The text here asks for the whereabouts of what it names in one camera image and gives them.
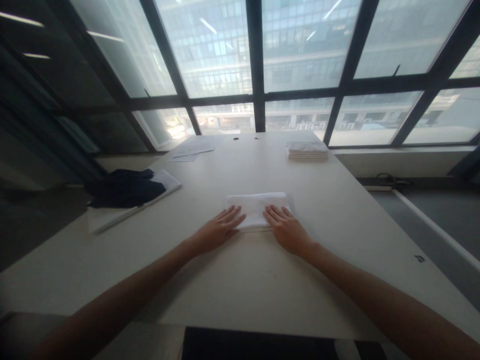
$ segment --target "finger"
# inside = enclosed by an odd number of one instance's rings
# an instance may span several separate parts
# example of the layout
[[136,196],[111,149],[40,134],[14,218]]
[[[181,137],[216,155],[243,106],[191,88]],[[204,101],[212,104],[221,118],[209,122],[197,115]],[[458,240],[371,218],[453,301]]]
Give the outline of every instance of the finger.
[[286,219],[287,215],[275,205],[270,205],[271,209],[281,218]]
[[292,213],[289,211],[289,209],[287,209],[285,206],[282,206],[281,209],[283,210],[285,215],[287,215],[289,218],[294,218],[295,217],[295,216],[292,215]]
[[278,224],[278,222],[273,217],[271,217],[268,212],[264,211],[263,216],[265,217],[266,222],[270,224],[270,226]]
[[235,220],[232,220],[230,222],[227,222],[226,223],[226,227],[228,229],[234,229],[236,228],[238,225],[240,225],[240,223],[245,220],[245,218],[247,217],[247,215],[243,214],[243,215],[240,215],[239,217],[237,217]]
[[242,207],[237,206],[232,212],[222,217],[221,221],[224,223],[228,223],[229,221],[232,221],[232,219],[239,214],[240,210],[242,210]]
[[280,215],[278,215],[270,206],[266,207],[266,212],[275,219],[277,223],[282,222],[284,219]]
[[226,239],[230,239],[230,238],[233,238],[236,234],[238,234],[240,232],[240,230],[228,230],[225,234],[225,237]]
[[228,209],[225,209],[220,214],[218,214],[218,216],[215,219],[217,219],[217,220],[223,219],[225,216],[230,214],[234,209],[235,209],[234,205],[230,206]]

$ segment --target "window frame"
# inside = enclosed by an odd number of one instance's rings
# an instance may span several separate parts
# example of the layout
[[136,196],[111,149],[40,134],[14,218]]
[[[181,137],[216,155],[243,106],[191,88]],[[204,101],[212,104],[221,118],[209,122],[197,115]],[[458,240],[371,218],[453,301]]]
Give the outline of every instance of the window frame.
[[[59,108],[48,110],[55,117],[67,117],[82,129],[80,116],[99,115],[120,112],[125,115],[132,129],[145,144],[147,154],[164,154],[157,151],[151,140],[135,118],[134,111],[158,110],[170,108],[185,108],[196,135],[201,130],[193,107],[253,103],[255,116],[255,131],[266,131],[266,102],[314,98],[334,98],[323,141],[328,146],[334,130],[337,117],[346,96],[374,95],[387,93],[402,93],[422,91],[404,122],[389,144],[386,145],[349,145],[329,146],[330,149],[354,148],[398,148],[398,147],[438,147],[458,145],[478,145],[480,131],[469,142],[462,143],[422,143],[404,144],[405,139],[414,129],[422,115],[441,90],[465,89],[480,87],[480,76],[452,78],[450,76],[463,60],[477,38],[480,36],[480,0],[471,0],[463,16],[453,29],[429,71],[424,74],[399,75],[388,77],[354,79],[360,57],[364,49],[375,12],[380,0],[363,0],[358,10],[350,46],[345,59],[339,85],[330,88],[305,90],[275,91],[265,93],[264,85],[264,55],[262,2],[259,0],[244,0],[246,2],[246,17],[249,39],[250,68],[252,77],[252,94],[189,98],[182,76],[174,57],[172,47],[167,37],[155,0],[139,0],[148,24],[153,32],[158,48],[163,56],[168,73],[176,90],[176,95],[130,98],[115,75],[112,67],[97,46],[94,39],[87,33],[87,27],[69,1],[44,0],[54,15],[62,23],[66,34],[78,47],[95,74],[112,96],[115,104],[91,107],[71,108],[55,93],[55,91],[29,66],[22,55],[0,37],[0,44],[28,71],[46,92],[58,103]],[[93,142],[100,149],[95,155],[122,155],[122,153],[106,152],[97,139]]]

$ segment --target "forearm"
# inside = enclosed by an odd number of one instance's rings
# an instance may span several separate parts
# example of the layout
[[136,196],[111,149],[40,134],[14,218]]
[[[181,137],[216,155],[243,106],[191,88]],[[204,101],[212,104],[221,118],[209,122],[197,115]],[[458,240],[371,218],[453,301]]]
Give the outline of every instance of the forearm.
[[320,244],[303,258],[348,295],[412,359],[480,359],[480,345],[436,312]]
[[91,359],[195,256],[189,241],[85,305],[44,341],[33,359]]

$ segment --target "window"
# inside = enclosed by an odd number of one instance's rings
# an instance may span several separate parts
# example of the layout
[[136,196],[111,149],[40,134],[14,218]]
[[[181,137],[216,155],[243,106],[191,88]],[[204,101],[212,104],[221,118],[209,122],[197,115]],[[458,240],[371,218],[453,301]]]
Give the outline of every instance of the window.
[[442,90],[405,144],[465,143],[480,130],[480,87]]
[[245,0],[156,3],[191,98],[252,93]]
[[333,97],[269,101],[265,104],[266,131],[313,131],[323,140]]
[[0,65],[95,155],[255,131],[312,131],[331,148],[478,145],[478,9],[471,0],[3,0]]
[[113,99],[62,24],[36,0],[1,2],[2,36],[71,107],[113,104]]
[[265,92],[338,86],[360,3],[263,0]]
[[245,134],[255,132],[254,105],[197,106],[195,111],[202,135]]
[[83,116],[81,121],[111,153],[146,153],[147,148],[120,112]]
[[470,0],[380,0],[355,78],[426,73]]
[[450,79],[480,76],[480,36],[458,64]]
[[195,135],[185,108],[136,111],[133,113],[158,151],[168,151]]
[[[389,144],[420,95],[420,91],[413,91],[345,97],[330,145]],[[374,110],[383,116],[367,117]]]
[[70,0],[132,98],[175,94],[139,0]]
[[94,142],[90,140],[82,129],[80,129],[80,127],[72,120],[62,116],[58,118],[58,122],[87,153],[95,154],[100,152],[98,146],[95,145]]

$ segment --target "stack of folded towels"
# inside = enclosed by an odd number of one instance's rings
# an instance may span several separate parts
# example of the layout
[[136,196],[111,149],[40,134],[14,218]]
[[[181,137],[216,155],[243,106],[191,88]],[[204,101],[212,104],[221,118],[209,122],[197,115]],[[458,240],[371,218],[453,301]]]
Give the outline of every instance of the stack of folded towels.
[[289,159],[328,159],[329,148],[322,141],[289,141],[286,154]]

